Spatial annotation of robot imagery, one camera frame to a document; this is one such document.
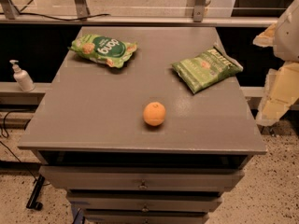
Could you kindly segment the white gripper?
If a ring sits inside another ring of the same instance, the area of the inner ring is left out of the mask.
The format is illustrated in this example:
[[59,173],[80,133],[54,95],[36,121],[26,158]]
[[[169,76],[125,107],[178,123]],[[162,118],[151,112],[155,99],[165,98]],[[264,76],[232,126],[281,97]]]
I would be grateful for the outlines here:
[[276,57],[285,62],[266,75],[263,97],[258,106],[256,123],[272,126],[299,99],[299,0],[293,0],[279,17],[253,39],[262,48],[272,47]]

